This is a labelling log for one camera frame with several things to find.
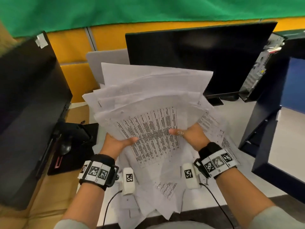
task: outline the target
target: qr code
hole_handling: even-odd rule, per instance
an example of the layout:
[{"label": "qr code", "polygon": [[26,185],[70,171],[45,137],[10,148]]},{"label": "qr code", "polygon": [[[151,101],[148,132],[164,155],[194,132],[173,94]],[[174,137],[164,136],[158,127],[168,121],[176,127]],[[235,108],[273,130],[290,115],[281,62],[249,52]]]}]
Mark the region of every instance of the qr code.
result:
[{"label": "qr code", "polygon": [[84,165],[81,169],[81,173],[84,173],[88,165]]},{"label": "qr code", "polygon": [[184,174],[185,174],[185,178],[192,178],[193,177],[193,174],[192,174],[192,170],[191,169],[186,169],[184,171]]},{"label": "qr code", "polygon": [[213,170],[215,170],[215,166],[212,164],[212,162],[208,162],[206,164],[204,164],[204,167],[206,168],[206,170],[211,173]]},{"label": "qr code", "polygon": [[126,174],[126,181],[127,181],[127,182],[133,182],[133,176],[132,176],[132,173],[128,173],[128,174]]},{"label": "qr code", "polygon": [[219,168],[225,164],[220,156],[215,157],[214,159],[212,159],[212,161],[215,164],[216,168]]},{"label": "qr code", "polygon": [[233,159],[231,158],[231,156],[228,153],[222,154],[221,156],[226,162],[233,161]]},{"label": "qr code", "polygon": [[98,177],[103,179],[103,180],[106,180],[107,175],[108,175],[108,171],[104,170],[104,169],[101,169],[101,171],[98,174]]},{"label": "qr code", "polygon": [[98,171],[99,171],[99,167],[91,166],[88,174],[92,176],[97,176]]}]

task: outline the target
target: black monitor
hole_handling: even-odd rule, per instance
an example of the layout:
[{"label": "black monitor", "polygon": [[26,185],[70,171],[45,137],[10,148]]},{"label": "black monitor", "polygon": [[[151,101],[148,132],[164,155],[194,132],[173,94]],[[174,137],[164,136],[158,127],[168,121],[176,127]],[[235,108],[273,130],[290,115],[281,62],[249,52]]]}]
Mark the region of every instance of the black monitor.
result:
[{"label": "black monitor", "polygon": [[126,34],[132,65],[213,71],[204,95],[236,94],[267,44],[276,22]]},{"label": "black monitor", "polygon": [[43,33],[0,57],[0,204],[25,209],[72,94]]}]

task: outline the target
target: sleeve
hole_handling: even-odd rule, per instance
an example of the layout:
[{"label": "sleeve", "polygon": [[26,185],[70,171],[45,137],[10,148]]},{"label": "sleeve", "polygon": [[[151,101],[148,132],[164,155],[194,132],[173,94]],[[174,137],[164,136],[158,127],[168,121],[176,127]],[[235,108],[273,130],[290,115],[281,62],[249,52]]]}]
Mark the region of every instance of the sleeve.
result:
[{"label": "sleeve", "polygon": [[250,223],[249,229],[305,229],[300,223],[283,209],[272,206],[259,213]]},{"label": "sleeve", "polygon": [[54,229],[89,229],[89,227],[72,219],[63,219],[55,225]]}]

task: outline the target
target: green fabric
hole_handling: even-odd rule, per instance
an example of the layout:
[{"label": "green fabric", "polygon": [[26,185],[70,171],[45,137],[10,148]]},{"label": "green fabric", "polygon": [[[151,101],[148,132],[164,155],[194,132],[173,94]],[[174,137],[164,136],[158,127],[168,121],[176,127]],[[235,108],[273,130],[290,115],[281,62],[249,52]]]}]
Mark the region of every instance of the green fabric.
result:
[{"label": "green fabric", "polygon": [[305,16],[305,0],[0,0],[14,37],[111,23]]}]

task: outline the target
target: white plastic device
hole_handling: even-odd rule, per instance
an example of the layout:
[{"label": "white plastic device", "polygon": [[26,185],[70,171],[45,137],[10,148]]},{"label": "white plastic device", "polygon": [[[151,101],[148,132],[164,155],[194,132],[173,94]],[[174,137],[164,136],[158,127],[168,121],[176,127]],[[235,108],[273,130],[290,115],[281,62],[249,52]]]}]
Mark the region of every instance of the white plastic device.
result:
[{"label": "white plastic device", "polygon": [[116,182],[119,183],[119,189],[123,190],[122,194],[133,194],[135,192],[135,174],[131,167],[126,167],[118,174]]},{"label": "white plastic device", "polygon": [[184,163],[182,165],[183,173],[185,175],[185,183],[188,189],[198,189],[201,188],[199,173],[200,171],[197,169],[193,163]]}]

